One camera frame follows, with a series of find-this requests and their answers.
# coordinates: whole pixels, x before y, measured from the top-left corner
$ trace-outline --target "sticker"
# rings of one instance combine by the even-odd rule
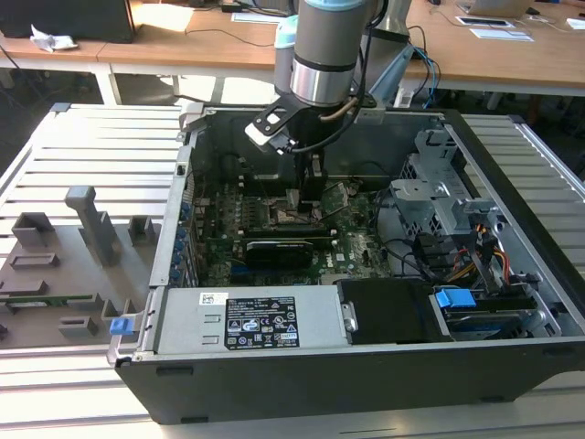
[[[201,293],[200,305],[225,305],[228,300],[228,293]]]
[[[10,304],[11,308],[35,308],[41,306],[48,306],[45,302],[15,302]]]
[[[224,339],[229,350],[300,346],[294,297],[226,299]]]

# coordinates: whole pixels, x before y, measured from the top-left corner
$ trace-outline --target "floor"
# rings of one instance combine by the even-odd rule
[[[0,89],[0,171],[9,166],[35,127],[55,102],[101,103],[96,80],[91,75],[70,72],[41,72],[13,70],[15,87]],[[131,105],[172,105],[179,101],[173,94],[169,77],[145,75],[116,75],[122,102]],[[270,84],[238,78],[184,77],[181,93],[204,101],[222,103],[264,103],[273,96]],[[437,107],[455,108],[462,113],[518,114],[526,119],[528,97],[506,95],[496,111],[485,109],[488,96],[479,92],[444,92]],[[415,107],[426,101],[419,97]],[[544,97],[533,130],[577,174],[582,172],[585,142],[570,135],[560,123],[567,119],[568,99]],[[573,107],[582,102],[573,100]]]

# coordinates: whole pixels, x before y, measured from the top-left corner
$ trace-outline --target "power supply label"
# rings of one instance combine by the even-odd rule
[[[229,350],[300,346],[294,297],[228,299],[225,320]]]

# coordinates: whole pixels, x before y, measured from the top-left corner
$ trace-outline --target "motherboard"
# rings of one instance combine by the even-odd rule
[[[373,227],[377,191],[356,179],[329,182],[319,205],[299,212],[298,194],[247,194],[243,184],[207,187],[195,199],[199,284],[334,284],[389,277]]]

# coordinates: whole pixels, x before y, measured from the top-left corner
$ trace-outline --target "desk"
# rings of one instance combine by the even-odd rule
[[[119,102],[110,66],[98,62],[103,41],[77,41],[79,48],[48,53],[26,38],[4,38],[2,46],[22,69],[84,71],[96,76],[104,102]],[[12,69],[14,64],[0,52],[0,68]]]
[[[582,12],[567,5],[536,3],[534,8],[554,18],[562,29],[569,29],[567,17]],[[443,0],[438,7],[413,0],[407,21],[409,26],[424,28],[427,50],[441,66],[440,88],[585,96],[585,32],[561,32],[525,16],[522,22],[526,24],[516,23],[517,30],[531,33],[534,42],[480,39],[471,27],[454,26],[439,11],[453,23],[455,16],[463,15],[455,0]],[[412,29],[410,33],[413,43],[422,47],[420,31]],[[418,89],[425,75],[422,61],[412,61],[401,88]]]
[[[23,69],[66,70],[92,73],[104,103],[119,104],[115,73],[147,75],[208,75],[243,77],[272,82],[276,25],[234,23],[231,14],[196,11],[185,30],[221,29],[260,45],[245,44],[217,31],[185,35],[184,29],[167,30],[144,25],[132,44],[78,41],[80,48],[47,53],[25,38],[5,38],[6,51]],[[13,68],[0,53],[0,68]]]
[[[535,42],[479,39],[469,27],[450,24],[439,13],[430,14],[426,0],[413,0],[409,26],[421,25],[428,51],[441,65],[440,88],[468,91],[498,91],[531,94],[585,96],[585,32],[560,32],[548,25],[524,20]],[[557,26],[579,9],[566,5],[536,4],[544,16],[557,19]],[[454,0],[443,0],[436,8],[454,21],[462,11]],[[218,10],[196,11],[186,30],[222,29],[248,41],[271,44],[275,25],[234,23]],[[420,32],[412,29],[412,40],[422,45]],[[132,45],[80,42],[80,49],[49,54],[25,39],[6,39],[6,49],[26,69],[87,71],[96,75],[105,103],[120,103],[115,73],[239,76],[272,81],[274,49],[242,43],[221,32],[185,35],[145,25]],[[0,54],[0,67],[10,68]],[[419,87],[426,70],[421,61],[411,62],[401,92]]]

